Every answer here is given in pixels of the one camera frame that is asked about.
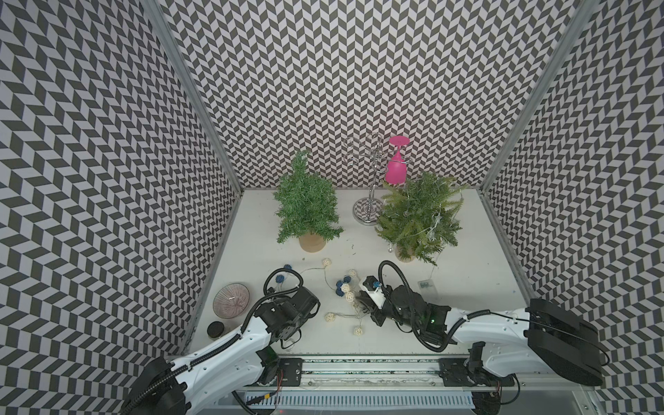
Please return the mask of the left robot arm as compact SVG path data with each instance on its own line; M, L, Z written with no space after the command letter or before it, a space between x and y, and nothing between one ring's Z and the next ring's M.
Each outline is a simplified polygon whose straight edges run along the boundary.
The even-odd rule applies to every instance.
M320 300L300 273L278 268L240 327L187 356L150 361L131 385L121 414L198 414L219 398L277 375L271 348L301 331L316 316Z

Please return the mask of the blue and white ball garland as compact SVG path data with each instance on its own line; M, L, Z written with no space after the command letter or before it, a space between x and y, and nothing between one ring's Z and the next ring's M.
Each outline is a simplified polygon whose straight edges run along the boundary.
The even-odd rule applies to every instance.
M364 328L362 326L362 321L368 314L368 309L365 306L362 306L359 302L359 292L356 290L356 285L354 284L358 277L357 272L356 270L351 269L332 285L327 277L327 271L331 265L331 259L324 258L321 261L321 266L307 268L304 271L301 271L301 274L304 274L307 271L321 271L323 273L323 281L328 288L332 290L337 297L344 299L353 310L352 313L339 313L335 311L327 312L323 317L324 321L326 323L335 323L335 321L340 319L355 320L357 325L354 326L352 333L354 336L363 336Z

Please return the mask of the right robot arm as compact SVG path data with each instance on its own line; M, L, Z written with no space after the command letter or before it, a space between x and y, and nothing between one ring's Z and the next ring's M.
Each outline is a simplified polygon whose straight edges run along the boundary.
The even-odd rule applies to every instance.
M598 330L588 321L541 298L513 311L465 311L425 302L394 262L401 284L387 285L383 275L364 278L359 299L372 321L405 326L427 350L441 353L451 345L469 344L466 368L496 378L548 373L586 387L603 385L603 367L610 356Z

